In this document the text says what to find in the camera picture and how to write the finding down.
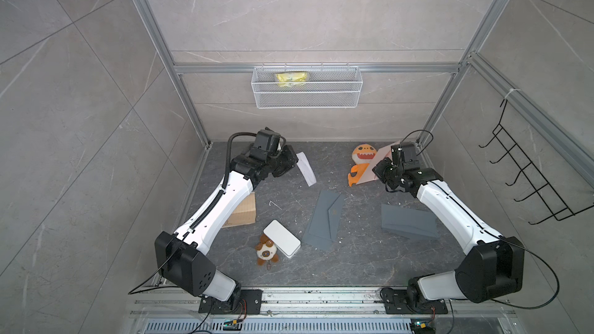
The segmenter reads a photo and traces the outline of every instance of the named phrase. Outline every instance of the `gray envelope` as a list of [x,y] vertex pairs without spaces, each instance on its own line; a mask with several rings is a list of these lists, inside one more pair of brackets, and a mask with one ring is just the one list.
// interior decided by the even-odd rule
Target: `gray envelope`
[[336,241],[338,225],[345,197],[330,191],[321,191],[302,241],[323,250],[330,250]]
[[417,234],[428,238],[439,238],[436,216],[432,212],[418,211],[401,206],[381,205],[381,226],[404,236]]

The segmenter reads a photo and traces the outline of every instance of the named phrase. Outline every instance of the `pink envelope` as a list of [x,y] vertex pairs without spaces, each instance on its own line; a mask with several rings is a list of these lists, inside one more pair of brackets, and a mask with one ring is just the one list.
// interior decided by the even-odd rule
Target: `pink envelope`
[[388,156],[391,158],[392,151],[390,149],[390,146],[397,145],[398,143],[400,143],[400,141],[394,142],[391,145],[388,145],[386,147],[382,147],[381,149],[379,149],[377,151],[377,153],[375,154],[374,158],[371,160],[371,162],[369,162],[369,166],[363,172],[363,175],[361,175],[361,178],[359,178],[359,182],[357,182],[356,184],[375,181],[376,179],[378,179],[377,176],[375,175],[375,173],[373,173],[372,169],[375,168],[377,163],[382,161],[384,158],[386,158]]

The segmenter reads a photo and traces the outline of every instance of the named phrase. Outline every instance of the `gray marble floor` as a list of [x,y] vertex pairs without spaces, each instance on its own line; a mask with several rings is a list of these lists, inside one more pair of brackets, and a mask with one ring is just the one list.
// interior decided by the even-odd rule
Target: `gray marble floor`
[[[317,183],[307,186],[297,167],[282,177],[270,176],[256,188],[256,223],[222,229],[208,257],[219,270],[243,285],[406,285],[409,278],[456,268],[464,254],[439,220],[440,238],[412,241],[381,229],[381,205],[427,209],[407,193],[387,193],[379,181],[349,187],[356,142],[289,142],[305,152]],[[389,143],[368,142],[376,148]],[[232,155],[247,146],[234,144]],[[226,143],[215,143],[189,214],[214,190],[224,174]],[[321,190],[345,195],[337,241],[328,252],[308,244],[291,259],[281,256],[271,270],[256,265],[254,247],[274,219],[301,239]]]

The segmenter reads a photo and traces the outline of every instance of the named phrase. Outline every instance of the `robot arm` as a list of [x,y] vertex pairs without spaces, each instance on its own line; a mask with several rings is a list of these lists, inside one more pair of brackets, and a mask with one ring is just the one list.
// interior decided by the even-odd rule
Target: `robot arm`
[[392,160],[384,158],[378,163],[373,168],[375,175],[386,184],[386,190],[401,187],[427,205],[466,255],[454,271],[411,279],[409,307],[423,310],[431,301],[444,298],[479,303],[519,291],[524,265],[522,243],[515,237],[504,238],[474,214],[434,169],[421,168],[418,160],[406,160],[406,146],[414,148],[413,143],[392,146]]
[[[247,152],[230,159],[233,138],[255,136]],[[279,177],[298,159],[280,134],[266,128],[257,135],[236,133],[227,142],[225,176],[204,204],[173,235],[162,232],[155,240],[159,273],[197,297],[214,297],[234,310],[239,304],[241,284],[229,278],[206,257],[210,246],[231,213],[258,185],[272,174]]]
[[190,234],[184,240],[187,244],[195,244],[196,249],[206,255],[213,243],[215,236],[219,233],[221,227],[225,224],[231,213],[237,208],[248,195],[253,191],[252,181],[246,179],[242,174],[233,171],[229,173],[229,182],[225,189],[225,194],[214,206],[213,210],[200,222],[198,227],[191,229],[190,226],[211,204],[219,190],[222,188],[223,180],[213,193],[206,199],[204,204],[190,217],[182,226],[175,230],[177,238],[182,240],[186,232]]
[[417,199],[427,205],[444,226],[449,229],[465,255],[478,245],[478,241],[492,242],[498,240],[485,231],[500,235],[499,231],[490,227],[474,214],[450,190],[446,182],[434,180],[421,185],[417,193]]

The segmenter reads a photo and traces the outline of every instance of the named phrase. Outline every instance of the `wire mesh basket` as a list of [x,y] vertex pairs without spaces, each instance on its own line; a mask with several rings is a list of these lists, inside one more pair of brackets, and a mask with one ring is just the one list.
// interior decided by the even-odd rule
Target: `wire mesh basket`
[[[279,82],[276,74],[305,71],[307,81]],[[354,66],[256,67],[252,90],[258,108],[357,107],[363,80]]]

